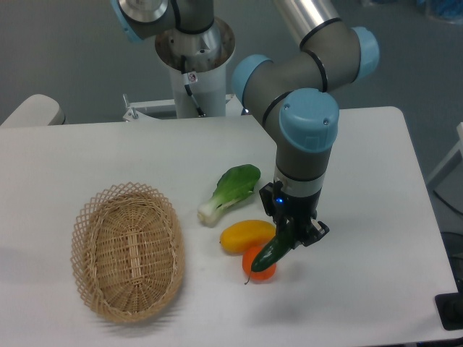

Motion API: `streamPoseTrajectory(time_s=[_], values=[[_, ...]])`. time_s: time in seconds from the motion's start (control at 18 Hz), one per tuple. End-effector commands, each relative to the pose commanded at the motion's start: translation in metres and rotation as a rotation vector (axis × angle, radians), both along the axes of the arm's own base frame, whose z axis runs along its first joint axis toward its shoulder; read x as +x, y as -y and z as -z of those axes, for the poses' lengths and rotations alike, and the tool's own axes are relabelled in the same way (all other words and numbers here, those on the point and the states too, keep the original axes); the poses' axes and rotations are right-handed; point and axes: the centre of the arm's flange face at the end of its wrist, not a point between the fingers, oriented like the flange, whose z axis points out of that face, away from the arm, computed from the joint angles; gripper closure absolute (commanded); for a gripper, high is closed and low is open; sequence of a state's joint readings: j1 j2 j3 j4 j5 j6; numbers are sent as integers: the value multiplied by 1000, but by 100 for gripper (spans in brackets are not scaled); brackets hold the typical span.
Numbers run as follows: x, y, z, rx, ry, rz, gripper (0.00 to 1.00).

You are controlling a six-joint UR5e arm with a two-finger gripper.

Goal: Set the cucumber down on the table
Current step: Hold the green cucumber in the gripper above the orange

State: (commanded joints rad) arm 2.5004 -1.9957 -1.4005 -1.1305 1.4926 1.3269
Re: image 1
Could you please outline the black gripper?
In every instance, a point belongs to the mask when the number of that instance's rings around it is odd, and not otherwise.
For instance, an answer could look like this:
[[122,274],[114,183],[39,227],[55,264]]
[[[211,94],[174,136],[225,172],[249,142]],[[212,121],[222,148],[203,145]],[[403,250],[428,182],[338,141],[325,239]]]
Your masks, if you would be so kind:
[[325,223],[315,219],[321,190],[310,196],[296,197],[284,192],[283,188],[281,181],[275,181],[259,190],[265,213],[276,225],[276,238],[290,239],[293,228],[292,249],[320,241],[330,231]]

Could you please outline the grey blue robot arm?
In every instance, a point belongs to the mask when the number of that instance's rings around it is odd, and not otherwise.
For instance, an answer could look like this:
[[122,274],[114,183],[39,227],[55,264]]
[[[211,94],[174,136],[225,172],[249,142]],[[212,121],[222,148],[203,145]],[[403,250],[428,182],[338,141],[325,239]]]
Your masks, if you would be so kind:
[[[224,115],[224,68],[235,41],[212,1],[111,5],[131,41],[155,38],[179,118]],[[273,182],[260,195],[276,224],[272,249],[289,250],[327,233],[316,207],[338,132],[339,108],[331,91],[373,72],[379,47],[370,31],[347,27],[329,1],[277,1],[276,8],[298,54],[282,63],[249,56],[237,65],[231,83],[239,102],[276,143]]]

